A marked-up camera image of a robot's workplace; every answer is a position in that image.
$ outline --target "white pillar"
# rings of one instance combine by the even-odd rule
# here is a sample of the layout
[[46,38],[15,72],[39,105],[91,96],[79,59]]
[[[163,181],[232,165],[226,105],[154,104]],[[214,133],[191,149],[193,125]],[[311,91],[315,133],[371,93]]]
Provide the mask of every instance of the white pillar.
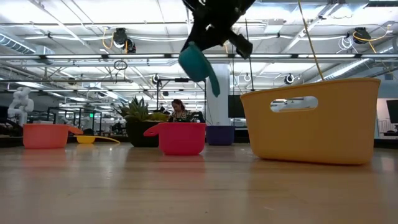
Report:
[[218,97],[214,96],[211,90],[210,79],[207,78],[206,123],[207,125],[229,125],[229,66],[228,64],[214,64],[211,66],[213,67],[218,79],[218,83],[220,84],[220,95]]

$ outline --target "yellow basket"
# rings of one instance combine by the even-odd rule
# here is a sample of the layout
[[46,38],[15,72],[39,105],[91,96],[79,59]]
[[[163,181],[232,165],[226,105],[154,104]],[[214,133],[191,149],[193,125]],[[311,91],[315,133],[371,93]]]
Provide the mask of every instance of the yellow basket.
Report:
[[[380,80],[353,78],[241,96],[253,153],[263,159],[364,164],[373,155]],[[271,102],[314,96],[312,109],[273,112]]]

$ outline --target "purple bucket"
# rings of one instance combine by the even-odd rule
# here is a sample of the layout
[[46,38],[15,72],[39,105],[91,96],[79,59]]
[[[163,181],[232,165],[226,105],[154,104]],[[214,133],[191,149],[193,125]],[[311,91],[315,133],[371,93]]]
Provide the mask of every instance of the purple bucket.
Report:
[[206,140],[211,146],[230,146],[234,143],[234,126],[207,126]]

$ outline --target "red bucket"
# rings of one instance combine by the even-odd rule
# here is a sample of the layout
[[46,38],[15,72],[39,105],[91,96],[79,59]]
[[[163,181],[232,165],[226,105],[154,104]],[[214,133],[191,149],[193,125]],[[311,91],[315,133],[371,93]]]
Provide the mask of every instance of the red bucket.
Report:
[[205,147],[206,124],[160,123],[149,128],[144,136],[159,135],[159,149],[165,155],[194,156]]
[[24,124],[26,149],[59,149],[68,142],[69,125]]

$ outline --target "basket handle hole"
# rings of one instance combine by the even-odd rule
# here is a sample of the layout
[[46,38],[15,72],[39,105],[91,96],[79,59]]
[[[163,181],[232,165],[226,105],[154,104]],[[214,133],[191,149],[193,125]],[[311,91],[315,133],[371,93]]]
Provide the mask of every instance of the basket handle hole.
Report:
[[314,96],[301,96],[289,99],[274,99],[270,103],[273,112],[294,112],[301,110],[313,110],[318,107],[318,99]]

